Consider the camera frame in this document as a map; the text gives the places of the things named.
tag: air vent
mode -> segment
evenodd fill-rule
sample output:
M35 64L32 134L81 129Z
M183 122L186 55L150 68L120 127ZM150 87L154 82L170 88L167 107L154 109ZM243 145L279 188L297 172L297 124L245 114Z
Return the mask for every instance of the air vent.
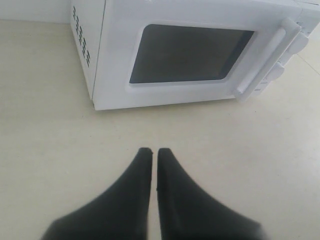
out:
M82 52L83 58L86 61L86 64L89 68L91 58L90 58L89 50L87 48L87 41L84 36L83 26L80 25L79 16L77 15L76 7L73 6L72 10L73 10L72 16L75 21L75 31L76 31L76 34L79 36L78 41L80 43L80 51Z

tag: white microwave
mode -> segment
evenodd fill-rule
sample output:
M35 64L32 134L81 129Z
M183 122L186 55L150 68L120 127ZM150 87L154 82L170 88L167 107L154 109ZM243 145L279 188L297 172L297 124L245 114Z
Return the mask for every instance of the white microwave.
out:
M315 0L73 0L71 14L96 110L243 102L319 22Z

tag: door handle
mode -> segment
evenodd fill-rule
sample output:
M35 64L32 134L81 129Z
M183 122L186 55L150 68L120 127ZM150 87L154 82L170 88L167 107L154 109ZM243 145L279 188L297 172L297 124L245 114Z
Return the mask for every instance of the door handle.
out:
M254 92L259 83L268 75L272 67L277 63L280 57L286 52L288 47L292 44L292 42L296 39L297 35L301 32L301 26L295 23L290 18L284 19L280 28L285 30L285 36L282 41L275 49L275 51L271 54L265 64L262 66L257 75L253 78L253 80L249 83L247 88L243 91L239 90L239 87L233 92L235 98L239 102L245 102L250 95Z

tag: floor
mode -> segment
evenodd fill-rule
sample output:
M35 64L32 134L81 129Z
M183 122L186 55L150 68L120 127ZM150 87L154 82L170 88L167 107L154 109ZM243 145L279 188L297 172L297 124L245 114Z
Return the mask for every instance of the floor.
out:
M2 239L39 239L108 188L142 146L172 148L200 186L271 239L319 239L320 41L245 104L97 112L68 25L0 26ZM149 239L160 240L155 163Z

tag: glass window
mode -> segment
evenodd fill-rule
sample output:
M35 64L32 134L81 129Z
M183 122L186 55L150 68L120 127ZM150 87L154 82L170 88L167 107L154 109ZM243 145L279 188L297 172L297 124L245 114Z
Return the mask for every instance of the glass window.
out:
M148 25L130 83L222 80L253 34L245 30Z

